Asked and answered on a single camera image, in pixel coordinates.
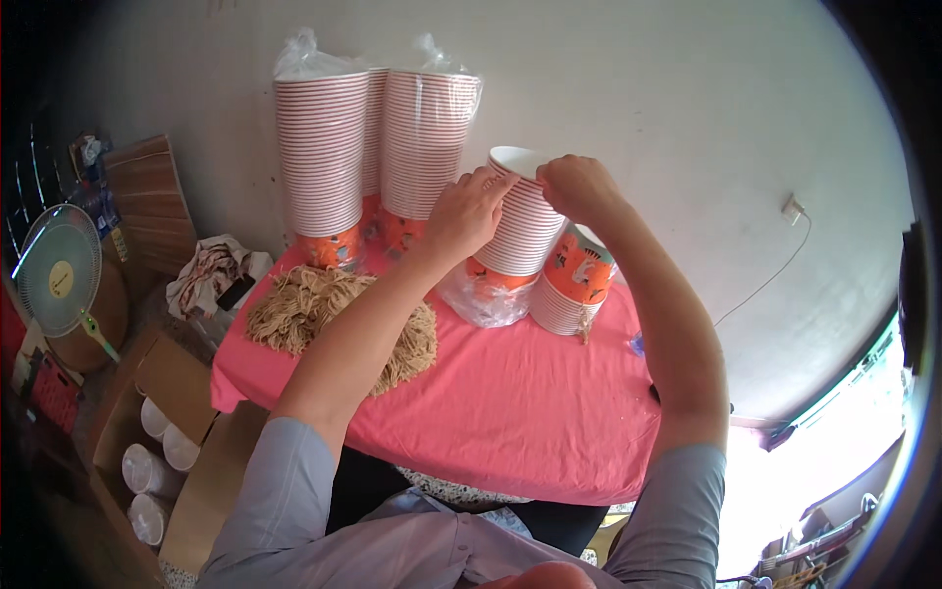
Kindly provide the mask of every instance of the electric fan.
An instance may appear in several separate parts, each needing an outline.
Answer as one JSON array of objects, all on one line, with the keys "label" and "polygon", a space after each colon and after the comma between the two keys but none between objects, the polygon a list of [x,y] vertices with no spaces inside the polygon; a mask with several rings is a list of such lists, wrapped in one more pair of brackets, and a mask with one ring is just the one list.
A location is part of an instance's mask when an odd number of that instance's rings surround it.
[{"label": "electric fan", "polygon": [[115,362],[121,361],[90,312],[102,278],[102,246],[85,211],[75,205],[44,211],[29,229],[12,278],[43,335],[63,337],[81,325]]}]

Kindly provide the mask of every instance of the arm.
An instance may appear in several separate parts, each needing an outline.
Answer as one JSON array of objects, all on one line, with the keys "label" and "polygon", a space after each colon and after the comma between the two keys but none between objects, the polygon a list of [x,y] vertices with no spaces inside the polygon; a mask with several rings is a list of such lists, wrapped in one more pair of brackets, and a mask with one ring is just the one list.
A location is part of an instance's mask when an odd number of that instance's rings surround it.
[{"label": "arm", "polygon": [[379,378],[402,328],[442,277],[494,237],[501,199],[516,184],[478,168],[439,197],[424,239],[353,300],[311,342],[271,418],[310,425],[330,448],[334,466],[347,426]]},{"label": "arm", "polygon": [[693,288],[601,163],[567,155],[541,166],[537,177],[557,211],[602,239],[631,288],[644,357],[661,401],[648,464],[667,450],[697,443],[725,451],[729,397],[723,350]]},{"label": "arm", "polygon": [[[380,376],[402,327],[449,270],[493,236],[516,176],[478,168],[448,186],[426,235],[311,342],[278,399],[245,471],[201,583],[245,582],[267,555],[324,535],[347,426]],[[248,562],[254,566],[242,566]]]},{"label": "arm", "polygon": [[626,584],[713,587],[729,398],[709,315],[602,164],[567,155],[537,176],[546,200],[588,225],[618,262],[660,395],[660,429],[644,489],[604,570]]}]

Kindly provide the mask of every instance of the pink tablecloth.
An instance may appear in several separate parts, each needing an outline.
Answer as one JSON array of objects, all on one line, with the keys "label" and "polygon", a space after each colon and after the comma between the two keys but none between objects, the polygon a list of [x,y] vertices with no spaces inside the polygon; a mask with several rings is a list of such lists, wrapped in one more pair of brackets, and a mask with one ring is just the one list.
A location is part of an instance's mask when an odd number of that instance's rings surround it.
[{"label": "pink tablecloth", "polygon": [[[271,272],[303,261],[289,249]],[[211,389],[220,411],[246,398],[270,409],[298,362],[244,336],[248,309],[269,287],[266,277],[216,354]],[[473,327],[435,295],[429,300],[437,314],[436,365],[366,399],[347,431],[349,446],[510,495],[585,505],[638,497],[660,411],[647,367],[628,347],[638,318],[627,288],[611,290],[587,346],[530,317],[500,329]]]}]

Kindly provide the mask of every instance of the person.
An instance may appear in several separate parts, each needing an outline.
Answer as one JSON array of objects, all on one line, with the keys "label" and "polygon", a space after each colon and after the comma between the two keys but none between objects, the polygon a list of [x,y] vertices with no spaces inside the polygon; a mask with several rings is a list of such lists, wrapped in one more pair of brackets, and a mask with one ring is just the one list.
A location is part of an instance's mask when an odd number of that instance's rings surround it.
[{"label": "person", "polygon": [[258,440],[199,587],[714,586],[729,419],[720,343],[605,167],[575,155],[541,166],[537,180],[546,200],[590,227],[618,262],[661,402],[642,494],[609,560],[598,569],[414,490],[325,535],[350,419],[422,298],[493,238],[502,198],[518,180],[478,168],[449,185],[424,239],[311,342]]}]

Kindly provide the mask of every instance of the power cord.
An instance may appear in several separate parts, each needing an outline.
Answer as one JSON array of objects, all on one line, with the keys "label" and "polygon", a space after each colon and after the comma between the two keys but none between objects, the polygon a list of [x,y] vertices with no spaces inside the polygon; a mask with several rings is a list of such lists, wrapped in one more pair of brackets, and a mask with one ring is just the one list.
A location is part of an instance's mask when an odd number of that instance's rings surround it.
[{"label": "power cord", "polygon": [[769,280],[765,281],[765,282],[762,284],[762,286],[760,286],[759,288],[757,288],[757,289],[755,290],[755,292],[753,292],[753,294],[751,294],[751,295],[749,295],[748,297],[746,297],[746,300],[745,300],[745,301],[743,301],[742,303],[736,305],[735,307],[733,307],[732,309],[730,309],[729,311],[727,311],[725,315],[723,315],[722,317],[720,317],[720,320],[719,320],[719,321],[717,321],[716,323],[713,323],[713,327],[716,327],[717,325],[719,325],[720,323],[722,323],[722,322],[723,322],[723,319],[726,319],[727,317],[729,317],[730,315],[732,315],[734,311],[736,311],[737,309],[739,309],[740,307],[742,307],[744,304],[748,303],[755,295],[757,295],[757,294],[759,293],[759,291],[761,291],[763,288],[765,288],[766,286],[768,286],[771,281],[775,280],[775,277],[778,276],[779,274],[781,274],[782,271],[785,270],[785,268],[788,268],[788,264],[791,264],[791,261],[792,261],[793,259],[795,259],[795,256],[798,255],[798,252],[800,252],[800,251],[802,250],[802,248],[804,247],[805,243],[808,242],[808,236],[811,235],[811,225],[812,225],[812,223],[811,223],[811,218],[808,217],[807,214],[806,214],[804,211],[801,211],[800,216],[801,216],[801,217],[804,217],[804,218],[806,218],[806,219],[808,219],[808,230],[804,233],[804,239],[802,239],[802,245],[798,246],[798,249],[795,250],[795,253],[791,255],[791,257],[788,259],[788,262],[785,263],[785,266],[783,266],[783,267],[780,268],[775,274],[773,274],[773,275],[771,276],[771,278],[770,278]]}]

